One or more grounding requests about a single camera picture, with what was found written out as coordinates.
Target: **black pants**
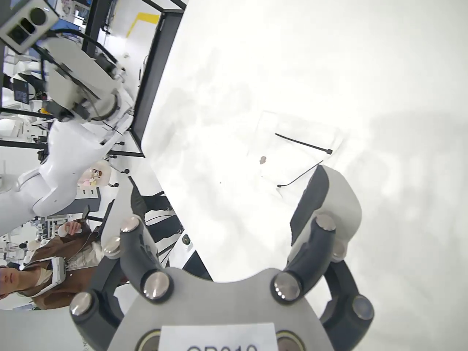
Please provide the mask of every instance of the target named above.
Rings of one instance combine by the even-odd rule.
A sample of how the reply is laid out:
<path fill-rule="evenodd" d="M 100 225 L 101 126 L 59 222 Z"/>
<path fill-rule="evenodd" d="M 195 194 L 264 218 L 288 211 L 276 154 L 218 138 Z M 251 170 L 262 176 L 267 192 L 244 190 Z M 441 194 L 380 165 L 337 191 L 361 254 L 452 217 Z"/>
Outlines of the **black pants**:
<path fill-rule="evenodd" d="M 169 210 L 169 200 L 162 194 L 163 192 L 159 192 L 154 196 L 141 196 L 147 207 L 147 212 L 150 210 Z"/>
<path fill-rule="evenodd" d="M 133 191 L 130 198 L 133 212 L 137 214 L 142 221 L 145 221 L 145 214 L 150 210 L 167 210 L 169 207 L 169 201 L 167 200 L 167 197 L 162 194 L 163 192 L 153 196 L 142 196 L 133 182 Z M 147 228 L 154 242 L 161 241 L 164 238 L 169 238 L 183 229 L 180 224 L 179 217 L 176 215 L 149 225 Z"/>
<path fill-rule="evenodd" d="M 147 229 L 154 242 L 158 242 L 164 238 L 169 238 L 176 233 L 180 233 L 183 227 L 180 224 L 179 217 L 174 215 L 147 226 Z"/>

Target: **black metal frame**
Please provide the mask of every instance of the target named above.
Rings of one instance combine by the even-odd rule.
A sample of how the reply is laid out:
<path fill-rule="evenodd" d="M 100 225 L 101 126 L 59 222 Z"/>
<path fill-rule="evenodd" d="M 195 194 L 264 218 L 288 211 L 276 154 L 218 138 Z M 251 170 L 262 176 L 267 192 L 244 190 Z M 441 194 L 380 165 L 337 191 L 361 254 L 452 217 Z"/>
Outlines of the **black metal frame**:
<path fill-rule="evenodd" d="M 164 10 L 162 7 L 160 7 L 159 5 L 157 5 L 156 3 L 154 3 L 151 0 L 142 0 L 142 1 L 147 3 L 148 5 L 150 5 L 154 9 L 159 10 L 162 13 L 162 17 L 164 16 L 165 12 L 176 12 L 174 10 Z M 187 5 L 184 2 L 182 2 L 181 0 L 170 0 L 170 1 L 181 8 L 181 10 L 178 11 L 178 12 L 183 13 L 185 8 L 187 7 Z M 106 22 L 106 18 L 107 18 L 108 14 L 109 14 L 111 5 L 112 5 L 112 0 L 93 0 L 92 1 L 91 7 L 90 7 L 90 10 L 89 10 L 88 20 L 87 20 L 87 26 L 86 26 L 86 30 L 85 30 L 86 35 L 92 37 L 94 40 L 97 40 L 98 35 L 99 35 L 99 30 L 102 28 L 102 26 Z M 10 12 L 10 10 L 8 10 L 5 13 L 2 12 L 2 16 L 7 17 L 9 12 Z M 139 112 L 138 109 L 141 107 L 142 100 L 143 100 L 143 97 L 144 97 L 144 92 L 147 89 L 147 84 L 146 84 L 147 79 L 148 79 L 147 75 L 149 74 L 148 71 L 151 69 L 150 68 L 151 63 L 154 62 L 154 54 L 155 54 L 155 51 L 156 51 L 156 48 L 157 48 L 157 44 L 158 44 L 158 40 L 159 40 L 158 34 L 160 34 L 160 31 L 161 31 L 161 25 L 158 25 L 158 28 L 156 29 L 155 36 L 153 38 L 153 42 L 152 42 L 152 45 L 151 45 L 151 50 L 149 52 L 147 68 L 145 69 L 145 73 L 144 73 L 144 75 L 142 77 L 142 84 L 141 84 L 141 87 L 140 87 L 138 95 L 137 95 L 137 100 L 135 102 L 134 119 L 136 119 L 137 116 L 138 116 L 138 112 Z M 87 42 L 86 40 L 83 41 L 82 50 L 84 52 L 86 52 L 88 55 L 92 56 L 92 57 L 94 57 L 94 55 L 95 55 L 95 45 L 91 44 L 90 42 Z M 2 71 L 3 71 L 3 59 L 2 59 L 0 67 L 2 67 Z M 151 95 L 155 94 L 155 91 L 157 90 L 157 87 L 152 87 L 152 90 L 154 92 Z M 50 115 L 41 114 L 41 113 L 26 112 L 26 111 L 22 111 L 22 110 L 2 109 L 1 102 L 0 102 L 0 113 L 1 112 L 21 114 L 21 115 L 34 116 L 34 117 L 42 117 L 42 118 L 47 118 L 47 119 L 52 118 Z M 109 155 L 124 155 L 124 156 L 133 156 L 133 157 L 144 157 L 145 156 L 143 154 L 142 150 L 141 150 L 141 137 L 139 135 L 137 135 L 133 131 L 132 127 L 130 127 L 129 132 L 130 132 L 130 135 L 132 136 L 136 146 L 138 147 L 139 151 L 138 152 L 126 152 L 126 151 L 111 150 L 109 152 Z M 0 146 L 23 147 L 23 148 L 33 148 L 33 149 L 38 149 L 38 150 L 41 150 L 41 149 L 47 150 L 47 145 L 42 144 L 42 143 L 27 143 L 27 142 L 16 142 L 16 141 L 3 141 L 3 140 L 0 140 Z"/>

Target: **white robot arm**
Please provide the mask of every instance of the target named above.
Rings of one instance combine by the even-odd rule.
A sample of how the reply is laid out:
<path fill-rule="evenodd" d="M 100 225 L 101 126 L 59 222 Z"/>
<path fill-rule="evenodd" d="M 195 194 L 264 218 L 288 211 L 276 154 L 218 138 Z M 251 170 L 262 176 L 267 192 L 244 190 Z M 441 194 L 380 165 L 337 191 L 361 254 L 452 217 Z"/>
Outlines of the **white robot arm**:
<path fill-rule="evenodd" d="M 47 61 L 47 110 L 56 118 L 47 160 L 17 179 L 5 177 L 0 235 L 71 204 L 79 178 L 122 138 L 133 120 L 133 100 L 115 73 L 115 58 L 103 67 L 102 57 L 98 63 L 72 40 L 57 37 L 50 28 L 58 19 L 44 0 L 22 0 L 0 27 L 0 39 L 8 47 L 17 53 L 33 47 Z"/>

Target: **person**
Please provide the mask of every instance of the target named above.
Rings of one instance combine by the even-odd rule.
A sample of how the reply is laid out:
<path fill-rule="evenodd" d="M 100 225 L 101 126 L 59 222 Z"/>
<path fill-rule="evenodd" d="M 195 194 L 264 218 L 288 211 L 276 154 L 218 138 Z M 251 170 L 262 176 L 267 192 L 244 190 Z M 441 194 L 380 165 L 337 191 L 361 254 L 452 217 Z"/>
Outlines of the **person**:
<path fill-rule="evenodd" d="M 140 196 L 138 206 L 139 212 L 147 212 L 168 210 L 170 204 L 167 198 L 159 193 L 154 196 Z M 45 246 L 37 249 L 22 271 L 8 267 L 0 268 L 0 299 L 18 292 L 30 297 L 40 309 L 54 309 L 69 306 L 75 294 L 87 288 L 95 267 L 103 257 L 99 242 L 100 229 L 92 231 L 86 221 L 81 219 L 66 222 L 65 226 L 68 229 L 67 235 L 60 237 L 57 234 Z M 175 215 L 148 226 L 155 242 L 181 233 L 183 229 Z M 39 294 L 52 283 L 50 257 L 63 257 L 66 263 L 66 277 L 61 284 Z"/>

